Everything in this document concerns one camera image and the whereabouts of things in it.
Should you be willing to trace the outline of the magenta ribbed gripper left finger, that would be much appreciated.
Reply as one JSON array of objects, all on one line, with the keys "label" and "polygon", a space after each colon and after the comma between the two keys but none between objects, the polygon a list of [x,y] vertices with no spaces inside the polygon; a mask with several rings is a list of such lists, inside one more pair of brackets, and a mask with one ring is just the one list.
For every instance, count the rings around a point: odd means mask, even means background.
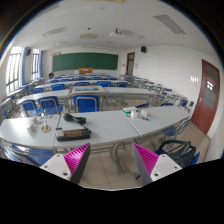
[{"label": "magenta ribbed gripper left finger", "polygon": [[89,155],[90,144],[87,143],[64,155],[55,154],[41,166],[41,169],[72,183],[79,184]]}]

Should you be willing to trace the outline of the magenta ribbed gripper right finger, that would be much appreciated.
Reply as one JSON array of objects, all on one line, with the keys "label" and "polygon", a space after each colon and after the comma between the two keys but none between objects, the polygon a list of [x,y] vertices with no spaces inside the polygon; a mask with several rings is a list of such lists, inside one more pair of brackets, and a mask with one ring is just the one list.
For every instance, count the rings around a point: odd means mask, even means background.
[{"label": "magenta ribbed gripper right finger", "polygon": [[144,185],[181,170],[168,155],[158,155],[138,144],[132,144],[132,155]]}]

